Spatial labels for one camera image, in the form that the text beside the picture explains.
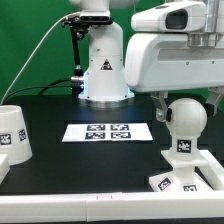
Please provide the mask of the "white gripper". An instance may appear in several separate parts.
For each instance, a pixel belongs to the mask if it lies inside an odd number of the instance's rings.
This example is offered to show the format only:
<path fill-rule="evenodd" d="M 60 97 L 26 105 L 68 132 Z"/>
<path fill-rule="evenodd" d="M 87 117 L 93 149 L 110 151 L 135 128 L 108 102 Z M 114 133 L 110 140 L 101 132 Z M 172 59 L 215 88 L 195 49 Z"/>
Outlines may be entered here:
<path fill-rule="evenodd" d="M 160 122 L 171 121 L 167 91 L 211 87 L 205 109 L 215 116 L 224 97 L 224 37 L 215 47 L 191 48 L 185 34 L 135 34 L 127 46 L 125 82 L 134 91 L 152 92 Z"/>

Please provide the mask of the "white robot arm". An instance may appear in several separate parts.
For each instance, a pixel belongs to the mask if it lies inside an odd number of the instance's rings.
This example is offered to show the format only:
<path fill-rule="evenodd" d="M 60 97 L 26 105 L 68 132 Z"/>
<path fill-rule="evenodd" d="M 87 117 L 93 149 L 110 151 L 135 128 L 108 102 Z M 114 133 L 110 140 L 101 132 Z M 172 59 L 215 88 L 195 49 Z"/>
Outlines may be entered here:
<path fill-rule="evenodd" d="M 224 96 L 224 0 L 165 0 L 138 12 L 127 45 L 111 11 L 139 0 L 69 1 L 78 8 L 75 28 L 90 37 L 82 99 L 104 103 L 122 101 L 130 90 L 149 93 L 157 119 L 168 121 L 168 92 L 208 88 L 205 110 L 216 113 Z"/>

